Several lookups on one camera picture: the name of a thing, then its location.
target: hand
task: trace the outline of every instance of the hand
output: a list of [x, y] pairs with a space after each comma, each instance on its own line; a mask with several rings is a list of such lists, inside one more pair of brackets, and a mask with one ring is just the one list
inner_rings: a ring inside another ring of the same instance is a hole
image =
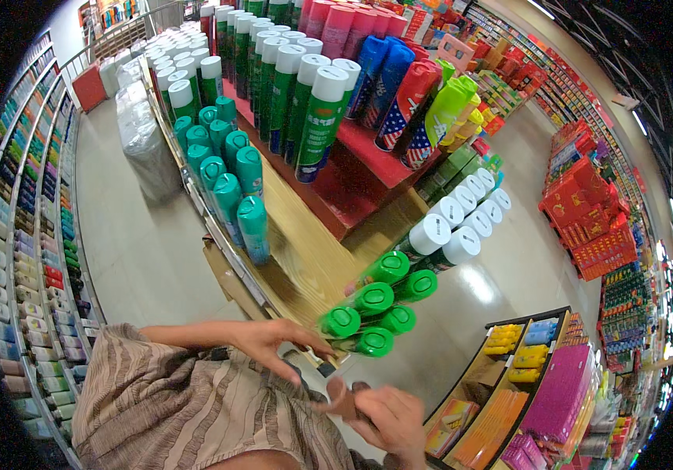
[[393, 387], [361, 387], [355, 392], [355, 408], [373, 424], [363, 419], [347, 424], [368, 444], [397, 456], [400, 468], [425, 468], [424, 407], [420, 399]]
[[310, 346], [316, 356], [328, 361], [334, 351], [312, 330], [291, 320], [238, 322], [230, 332], [230, 343], [248, 357], [271, 369], [279, 377], [300, 385], [300, 375], [276, 351], [283, 342], [294, 343], [301, 351]]

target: brown striped fabric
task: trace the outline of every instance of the brown striped fabric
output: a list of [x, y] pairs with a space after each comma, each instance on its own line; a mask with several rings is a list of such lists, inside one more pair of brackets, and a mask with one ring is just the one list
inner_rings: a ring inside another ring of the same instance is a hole
[[353, 470], [339, 430], [309, 402], [303, 387], [233, 348], [214, 361], [109, 325], [88, 366], [72, 443], [86, 468], [201, 470], [279, 450], [302, 468]]

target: person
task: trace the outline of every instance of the person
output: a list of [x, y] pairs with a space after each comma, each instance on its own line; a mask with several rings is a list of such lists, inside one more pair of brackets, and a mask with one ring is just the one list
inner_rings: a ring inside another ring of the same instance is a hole
[[348, 450], [279, 345], [334, 352], [290, 320], [102, 328], [72, 420], [86, 468], [424, 469], [422, 402], [393, 387], [353, 387], [347, 422], [387, 452]]

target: tiled floor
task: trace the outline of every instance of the tiled floor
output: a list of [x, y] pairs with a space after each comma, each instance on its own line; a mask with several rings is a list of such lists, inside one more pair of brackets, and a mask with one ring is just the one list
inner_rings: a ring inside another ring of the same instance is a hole
[[[472, 262], [439, 277], [439, 289], [415, 304], [416, 328], [382, 359], [353, 356], [338, 374], [374, 387], [389, 383], [419, 396], [429, 414], [477, 351], [483, 325], [571, 306], [594, 336], [600, 281], [578, 280], [545, 217], [538, 212], [555, 127], [527, 105], [489, 139], [504, 159], [502, 187], [512, 209]], [[184, 193], [147, 207], [121, 152], [115, 105], [83, 116], [77, 150], [78, 204], [88, 265], [110, 323], [188, 323], [237, 316], [201, 254], [206, 232]], [[316, 390], [324, 381], [302, 361]], [[350, 445], [361, 442], [345, 431]], [[363, 443], [366, 455], [380, 456]]]

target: striped shirt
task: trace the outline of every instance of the striped shirt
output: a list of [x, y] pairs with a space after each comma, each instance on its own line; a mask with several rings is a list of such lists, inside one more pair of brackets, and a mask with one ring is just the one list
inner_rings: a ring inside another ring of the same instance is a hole
[[72, 444], [86, 468], [201, 470], [250, 450], [284, 452], [301, 468], [373, 467], [311, 401], [304, 387], [232, 347], [228, 359], [212, 360], [151, 343], [132, 325], [108, 325], [88, 366]]

